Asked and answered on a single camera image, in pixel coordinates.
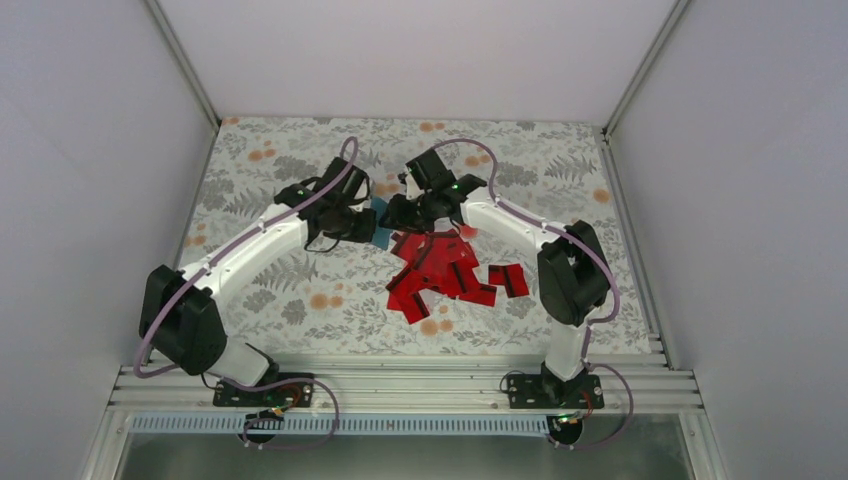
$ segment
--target floral tablecloth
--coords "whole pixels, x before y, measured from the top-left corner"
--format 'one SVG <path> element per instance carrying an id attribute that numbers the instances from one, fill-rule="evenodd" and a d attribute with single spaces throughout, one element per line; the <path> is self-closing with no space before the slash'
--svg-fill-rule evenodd
<path id="1" fill-rule="evenodd" d="M 404 163 L 440 140 L 467 137 L 498 155 L 498 192 L 549 219 L 591 223 L 620 285 L 618 319 L 599 326 L 593 353 L 647 353 L 618 220 L 589 125 L 577 123 L 231 117 L 223 121 L 185 239 L 182 262 L 201 258 L 250 224 L 282 187 L 323 172 L 349 135 L 357 165 L 386 200 L 402 191 Z M 474 146 L 439 151 L 457 176 L 488 179 L 491 159 Z M 494 308 L 437 297 L 432 315 L 408 325 L 387 310 L 386 283 L 403 262 L 371 245 L 342 243 L 327 254 L 294 251 L 273 262 L 226 306 L 229 335 L 268 353 L 540 354 L 551 318 L 538 300 L 535 258 L 497 238 L 471 240 L 481 264 L 522 262 L 531 295 L 500 289 Z M 320 248 L 314 244 L 311 248 Z M 486 270 L 478 277 L 485 281 Z"/>

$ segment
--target blue object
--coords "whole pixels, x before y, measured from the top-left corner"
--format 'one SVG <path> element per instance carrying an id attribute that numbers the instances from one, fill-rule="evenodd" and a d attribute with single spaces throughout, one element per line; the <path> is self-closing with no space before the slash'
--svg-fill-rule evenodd
<path id="1" fill-rule="evenodd" d="M 371 199 L 371 208 L 377 212 L 378 219 L 383 216 L 383 213 L 386 212 L 386 207 L 388 206 L 389 204 L 380 197 L 374 197 Z M 371 237 L 371 245 L 374 245 L 381 250 L 388 250 L 389 238 L 391 236 L 392 231 L 390 229 L 383 228 L 378 225 L 377 230 L 374 231 L 374 236 Z"/>

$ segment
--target white arm segment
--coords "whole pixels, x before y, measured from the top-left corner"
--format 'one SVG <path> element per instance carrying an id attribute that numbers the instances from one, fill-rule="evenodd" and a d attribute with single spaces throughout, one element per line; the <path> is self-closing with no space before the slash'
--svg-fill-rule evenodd
<path id="1" fill-rule="evenodd" d="M 525 209 L 510 206 L 537 217 Z M 498 208 L 485 188 L 478 188 L 468 195 L 468 200 L 462 204 L 462 218 L 468 226 L 496 235 L 521 250 L 533 261 L 544 243 L 559 238 L 555 233 L 529 225 Z M 583 369 L 580 350 L 586 336 L 586 328 L 585 321 L 579 327 L 563 325 L 556 320 L 551 323 L 551 345 L 545 356 L 545 365 L 563 381 L 574 378 Z"/>
<path id="2" fill-rule="evenodd" d="M 215 299 L 218 312 L 223 314 L 227 302 L 235 292 L 253 280 L 273 260 L 306 243 L 308 234 L 306 222 L 297 215 L 292 215 L 282 222 L 264 228 L 263 231 L 236 247 L 214 268 L 210 269 L 209 261 L 245 232 L 257 226 L 263 228 L 269 220 L 289 209 L 287 205 L 269 206 L 259 219 L 232 240 L 197 262 L 182 267 L 183 277 L 191 278 L 201 268 L 210 270 L 195 283 L 195 287 L 199 290 L 204 288 L 212 290 L 212 298 Z M 262 378 L 268 366 L 268 359 L 258 351 L 244 342 L 228 338 L 224 352 L 207 371 L 213 375 L 235 380 L 242 385 L 253 386 Z"/>

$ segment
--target metal grille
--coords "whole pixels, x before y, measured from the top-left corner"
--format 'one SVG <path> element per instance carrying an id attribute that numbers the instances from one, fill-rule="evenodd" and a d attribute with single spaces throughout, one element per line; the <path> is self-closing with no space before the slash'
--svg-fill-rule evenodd
<path id="1" fill-rule="evenodd" d="M 330 414 L 289 413 L 285 420 L 257 424 L 262 432 L 321 435 L 330 429 Z M 132 433 L 240 433 L 244 414 L 145 412 L 133 420 Z M 547 433 L 542 415 L 342 415 L 337 435 L 509 435 L 539 437 Z"/>

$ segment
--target purple cable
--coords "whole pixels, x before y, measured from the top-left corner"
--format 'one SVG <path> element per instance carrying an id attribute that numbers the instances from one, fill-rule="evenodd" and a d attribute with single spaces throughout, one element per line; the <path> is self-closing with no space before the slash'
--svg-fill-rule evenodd
<path id="1" fill-rule="evenodd" d="M 325 443 L 327 443 L 331 438 L 333 438 L 333 435 L 336 433 L 336 430 L 338 430 L 338 428 L 339 428 L 339 416 L 340 416 L 339 401 L 338 401 L 338 399 L 336 399 L 336 395 L 333 394 L 333 391 L 330 390 L 330 387 L 323 384 L 322 382 L 319 382 L 318 380 L 315 380 L 314 378 L 289 378 L 289 379 L 286 379 L 286 380 L 280 380 L 279 382 L 271 383 L 269 385 L 263 385 L 261 387 L 248 387 L 247 385 L 242 385 L 238 382 L 230 380 L 229 378 L 224 378 L 223 380 L 225 382 L 232 384 L 232 385 L 235 385 L 240 390 L 244 390 L 246 392 L 261 392 L 261 391 L 264 391 L 264 390 L 271 390 L 271 389 L 274 389 L 274 388 L 279 388 L 279 387 L 282 387 L 284 385 L 290 385 L 292 383 L 314 383 L 315 385 L 318 385 L 319 387 L 324 389 L 324 391 L 327 392 L 327 395 L 330 396 L 330 400 L 333 401 L 333 410 L 335 411 L 333 423 L 330 426 L 330 431 L 327 432 L 323 437 L 321 437 L 321 439 L 319 439 L 315 442 L 312 442 L 312 443 L 308 443 L 306 445 L 278 445 L 278 446 L 269 445 L 269 446 L 265 446 L 261 443 L 254 443 L 254 442 L 251 442 L 250 440 L 247 439 L 247 431 L 250 430 L 251 427 L 253 427 L 254 425 L 256 425 L 258 423 L 268 421 L 268 420 L 274 421 L 273 419 L 269 419 L 269 418 L 254 418 L 253 420 L 247 422 L 244 425 L 244 430 L 242 431 L 242 434 L 241 434 L 241 439 L 245 443 L 245 446 L 255 445 L 259 450 L 282 450 L 282 451 L 289 451 L 289 452 L 311 450 L 313 448 L 318 448 L 321 445 L 324 445 Z"/>
<path id="2" fill-rule="evenodd" d="M 339 172 L 339 174 L 336 176 L 336 178 L 332 179 L 330 181 L 330 183 L 328 183 L 327 185 L 324 186 L 324 188 L 322 188 L 321 190 L 318 190 L 318 193 L 309 197 L 303 203 L 301 203 L 301 204 L 297 205 L 296 207 L 293 207 L 289 210 L 286 210 L 285 212 L 281 213 L 280 215 L 277 215 L 276 217 L 273 217 L 270 220 L 268 220 L 265 223 L 266 227 L 271 227 L 273 225 L 276 225 L 277 223 L 280 223 L 281 221 L 285 220 L 286 218 L 288 218 L 288 217 L 294 215 L 295 213 L 303 210 L 304 208 L 308 207 L 309 205 L 312 205 L 313 203 L 318 201 L 319 198 L 323 197 L 324 194 L 326 194 L 333 187 L 335 187 L 336 184 L 338 184 L 340 181 L 342 181 L 342 179 L 345 177 L 345 175 L 347 175 L 348 172 L 350 172 L 350 169 L 353 168 L 353 163 L 356 161 L 356 156 L 359 154 L 359 140 L 357 140 L 356 137 L 347 137 L 345 139 L 344 143 L 342 143 L 342 148 L 341 148 L 341 151 L 339 152 L 339 157 L 344 158 L 345 150 L 347 150 L 347 146 L 350 145 L 351 143 L 353 144 L 353 152 L 350 154 L 350 160 L 348 160 L 347 165 L 345 165 L 345 167 L 342 169 L 342 171 Z M 221 260 L 223 260 L 224 257 L 226 257 L 230 252 L 232 252 L 233 250 L 238 248 L 239 245 L 250 240 L 252 237 L 254 237 L 256 234 L 258 234 L 261 231 L 262 231 L 261 228 L 254 227 L 254 228 L 248 230 L 247 232 L 243 233 L 242 235 L 240 235 L 238 238 L 236 238 L 235 240 L 230 242 L 229 245 L 227 245 L 226 247 L 221 249 L 221 251 L 218 252 L 217 255 L 215 255 L 214 257 L 212 257 L 212 259 L 209 260 L 209 267 L 212 268 L 212 267 L 215 267 L 216 265 L 218 265 L 218 263 Z M 168 314 L 171 313 L 171 310 L 174 308 L 174 306 L 177 304 L 177 302 L 179 302 L 180 299 L 186 294 L 186 292 L 188 292 L 188 290 L 191 287 L 193 287 L 194 284 L 197 283 L 198 280 L 203 278 L 203 275 L 205 275 L 208 272 L 209 271 L 206 268 L 201 268 L 200 270 L 198 270 L 197 273 L 195 273 L 190 279 L 188 279 L 188 281 L 186 283 L 184 283 L 183 286 L 181 286 L 179 288 L 179 290 L 177 290 L 177 292 L 174 293 L 174 295 L 170 299 L 168 299 L 168 301 L 165 303 L 165 306 L 163 306 L 162 310 L 159 311 L 159 314 L 156 315 L 156 318 L 153 320 L 153 323 L 150 325 L 150 328 L 147 329 L 147 333 L 145 333 L 144 338 L 142 338 L 142 340 L 141 340 L 141 344 L 138 346 L 138 349 L 136 349 L 136 352 L 135 352 L 135 361 L 133 362 L 133 373 L 135 374 L 136 377 L 138 377 L 138 378 L 155 377 L 156 375 L 161 375 L 165 372 L 168 372 L 168 371 L 171 371 L 171 370 L 177 368 L 177 365 L 172 364 L 172 365 L 168 365 L 168 366 L 165 366 L 165 367 L 162 367 L 162 368 L 158 368 L 158 369 L 150 371 L 150 372 L 143 372 L 141 370 L 141 364 L 144 363 L 144 357 L 147 354 L 147 349 L 150 347 L 150 342 L 153 340 L 153 336 L 156 335 L 156 331 L 159 329 L 159 326 L 162 325 L 163 321 L 165 321 L 165 317 L 167 317 Z"/>
<path id="3" fill-rule="evenodd" d="M 489 175 L 489 196 L 492 198 L 492 202 L 495 203 L 495 206 L 503 208 L 507 213 L 511 214 L 512 216 L 518 218 L 523 222 L 529 223 L 534 227 L 541 228 L 542 230 L 547 230 L 556 233 L 560 237 L 568 240 L 573 245 L 576 245 L 577 248 L 582 250 L 583 253 L 585 253 L 590 259 L 592 259 L 593 262 L 595 262 L 595 265 L 598 266 L 601 272 L 603 272 L 604 277 L 606 277 L 607 282 L 610 285 L 610 290 L 612 290 L 612 311 L 606 317 L 586 321 L 586 335 L 583 337 L 583 345 L 580 348 L 580 360 L 581 362 L 583 362 L 583 365 L 586 366 L 586 369 L 590 372 L 593 371 L 596 367 L 601 367 L 606 368 L 607 370 L 614 373 L 619 378 L 619 380 L 621 380 L 621 383 L 624 384 L 624 389 L 627 391 L 627 396 L 630 399 L 630 410 L 627 413 L 627 417 L 624 420 L 624 424 L 622 424 L 621 428 L 619 428 L 615 433 L 610 435 L 609 438 L 598 443 L 584 445 L 580 448 L 572 449 L 587 450 L 590 448 L 606 445 L 607 443 L 621 435 L 621 433 L 627 429 L 633 419 L 633 391 L 630 389 L 630 384 L 628 384 L 627 380 L 625 380 L 624 377 L 611 366 L 602 363 L 592 365 L 587 361 L 588 357 L 586 356 L 589 353 L 589 344 L 592 343 L 592 325 L 596 323 L 608 323 L 613 321 L 613 319 L 615 319 L 615 317 L 618 315 L 618 312 L 621 310 L 621 291 L 619 290 L 618 285 L 615 283 L 615 277 L 613 277 L 612 272 L 610 271 L 609 267 L 607 267 L 606 263 L 601 260 L 601 257 L 599 257 L 598 254 L 596 254 L 591 248 L 589 248 L 586 244 L 578 240 L 576 237 L 559 227 L 555 227 L 550 224 L 546 225 L 542 220 L 527 215 L 521 212 L 520 210 L 512 207 L 508 203 L 500 200 L 500 197 L 498 197 L 498 195 L 495 193 L 495 175 L 497 175 L 498 173 L 498 159 L 495 155 L 495 152 L 493 152 L 492 149 L 489 148 L 486 144 L 470 138 L 452 138 L 450 140 L 441 141 L 433 145 L 432 148 L 433 150 L 435 150 L 437 148 L 444 147 L 445 145 L 450 145 L 454 143 L 470 143 L 471 145 L 476 145 L 482 148 L 492 159 L 492 173 L 491 175 Z"/>

